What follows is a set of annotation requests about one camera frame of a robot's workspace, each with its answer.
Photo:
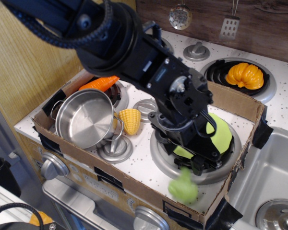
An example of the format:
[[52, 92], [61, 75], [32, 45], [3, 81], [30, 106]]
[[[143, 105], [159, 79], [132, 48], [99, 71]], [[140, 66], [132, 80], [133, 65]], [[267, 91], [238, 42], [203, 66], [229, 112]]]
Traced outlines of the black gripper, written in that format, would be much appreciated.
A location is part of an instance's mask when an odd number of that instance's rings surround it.
[[155, 129], [158, 144], [167, 155], [174, 153], [177, 146], [193, 154], [191, 159], [176, 154], [174, 163], [192, 169], [193, 174], [201, 176], [206, 169], [218, 169], [222, 157], [210, 138], [217, 131], [216, 122], [206, 111], [201, 111], [196, 120], [185, 119], [173, 124], [163, 114], [150, 112], [148, 119]]

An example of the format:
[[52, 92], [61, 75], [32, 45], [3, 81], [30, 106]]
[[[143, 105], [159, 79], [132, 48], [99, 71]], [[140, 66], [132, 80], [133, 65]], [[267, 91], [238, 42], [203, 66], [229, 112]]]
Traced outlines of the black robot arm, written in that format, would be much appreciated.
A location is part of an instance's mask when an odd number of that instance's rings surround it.
[[5, 0], [3, 5], [33, 34], [60, 48], [74, 49], [90, 73], [118, 76], [156, 100], [149, 115], [162, 137], [192, 154], [190, 166], [200, 175], [221, 165], [207, 124], [213, 102], [207, 80], [162, 46], [161, 29], [143, 24], [124, 3], [109, 0]]

